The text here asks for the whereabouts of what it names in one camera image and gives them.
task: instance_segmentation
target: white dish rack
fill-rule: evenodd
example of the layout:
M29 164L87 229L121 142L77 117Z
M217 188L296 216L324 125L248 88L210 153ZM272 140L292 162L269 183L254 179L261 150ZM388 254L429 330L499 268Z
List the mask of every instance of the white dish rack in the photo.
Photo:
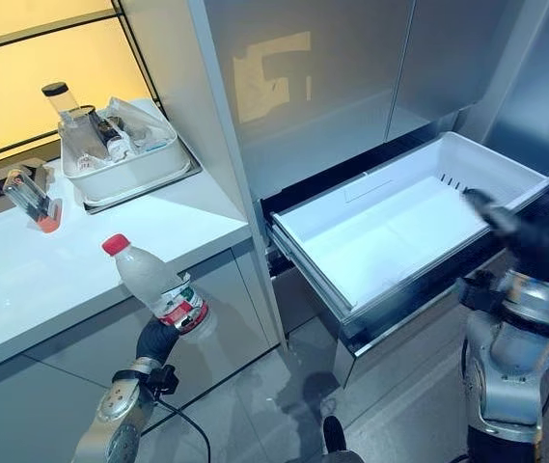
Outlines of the white dish rack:
M93 172L75 174L69 163L73 156L62 143L62 172L83 193L88 205L102 205L184 175L192 166L190 156L179 142L178 134L150 99L130 101L139 109L164 121L170 142L163 147L127 158Z

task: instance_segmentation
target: plastic water bottle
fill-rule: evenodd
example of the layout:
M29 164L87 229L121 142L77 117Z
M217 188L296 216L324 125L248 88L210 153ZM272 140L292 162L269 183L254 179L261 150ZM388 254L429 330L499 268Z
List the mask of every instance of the plastic water bottle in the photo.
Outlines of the plastic water bottle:
M190 275L181 278L157 256L132 246L123 234L111 236L102 249L115 259L128 290L160 321L175 325L182 334L199 325L204 326L196 331L213 331L207 303L190 286Z

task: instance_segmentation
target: open drawer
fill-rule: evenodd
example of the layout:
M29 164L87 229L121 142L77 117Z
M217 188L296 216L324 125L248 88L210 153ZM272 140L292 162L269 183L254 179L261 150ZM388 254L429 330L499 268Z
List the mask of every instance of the open drawer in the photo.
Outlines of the open drawer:
M519 210L548 183L547 177L447 132L273 213L270 233L356 350L410 319L499 249L462 199L465 188L481 188Z

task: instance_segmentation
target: yellow backlit panel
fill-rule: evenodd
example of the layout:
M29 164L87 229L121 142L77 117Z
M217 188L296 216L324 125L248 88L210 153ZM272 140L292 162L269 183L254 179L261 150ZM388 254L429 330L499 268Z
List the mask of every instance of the yellow backlit panel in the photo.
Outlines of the yellow backlit panel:
M0 47L0 148L57 128L41 92L65 81L79 104L150 96L117 19Z
M40 147L40 146L45 145L49 142L53 142L53 141L59 140L59 139L60 139L60 136L57 135L57 134L50 135L48 137L44 137L42 140L37 140L36 142L27 143L25 145L21 145L18 148L13 148L11 150L2 151L2 152L0 152L0 161L2 159L6 159L7 157L11 157L11 156L14 156L14 155L17 155L17 154L21 154L24 151L31 150L31 149L36 148L36 147ZM58 148L56 157L59 157L59 156L60 156L60 149Z
M0 0L0 36L109 8L110 0Z

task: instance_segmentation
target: red bottle cap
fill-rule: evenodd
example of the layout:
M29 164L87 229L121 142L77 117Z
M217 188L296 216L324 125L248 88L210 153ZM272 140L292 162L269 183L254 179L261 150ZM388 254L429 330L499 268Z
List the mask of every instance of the red bottle cap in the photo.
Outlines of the red bottle cap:
M130 244L130 241L121 233L114 234L104 243L102 243L102 249L104 249L109 256L115 256L119 251L124 249Z

